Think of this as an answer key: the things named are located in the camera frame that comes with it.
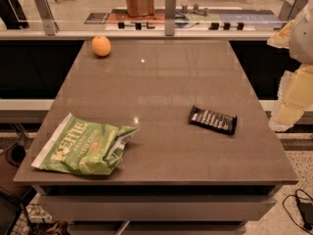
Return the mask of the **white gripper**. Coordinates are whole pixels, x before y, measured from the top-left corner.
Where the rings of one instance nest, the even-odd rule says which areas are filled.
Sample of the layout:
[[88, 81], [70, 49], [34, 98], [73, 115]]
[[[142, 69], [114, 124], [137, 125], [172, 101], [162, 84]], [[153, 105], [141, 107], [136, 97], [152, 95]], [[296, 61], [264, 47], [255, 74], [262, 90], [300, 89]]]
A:
[[302, 65], [296, 71], [286, 70], [281, 77], [278, 100], [269, 126], [283, 132], [293, 127], [313, 105], [313, 0], [309, 0], [294, 20], [267, 40], [269, 46], [290, 48], [290, 55]]

